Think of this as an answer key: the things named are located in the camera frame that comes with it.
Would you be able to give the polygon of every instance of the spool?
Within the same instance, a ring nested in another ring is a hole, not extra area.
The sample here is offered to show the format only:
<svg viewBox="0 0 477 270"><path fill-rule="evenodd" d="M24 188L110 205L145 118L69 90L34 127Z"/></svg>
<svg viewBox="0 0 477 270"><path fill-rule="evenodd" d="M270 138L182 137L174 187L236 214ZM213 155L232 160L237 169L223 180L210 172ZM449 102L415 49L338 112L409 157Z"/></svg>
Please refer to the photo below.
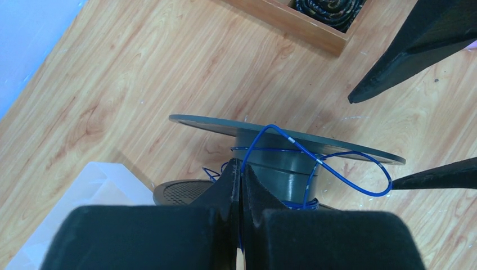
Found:
<svg viewBox="0 0 477 270"><path fill-rule="evenodd" d="M250 146L254 138L264 128L262 125L196 115L175 114L170 115L169 120L206 131L234 136L236 137L235 147L238 148ZM337 152L357 151L370 155L385 164L402 165L406 163L406 160L400 156L369 147L291 130L285 130L285 132L316 154L330 155ZM255 148L296 150L289 141L272 129L265 132ZM233 157L243 160L245 153L246 150L234 150ZM359 155L347 155L345 158L367 161ZM299 152L254 150L247 163L252 166L261 184L279 200L293 203L303 202L306 183L315 161ZM320 169L313 176L308 200L312 200L314 197L318 182L316 178L319 174Z"/></svg>

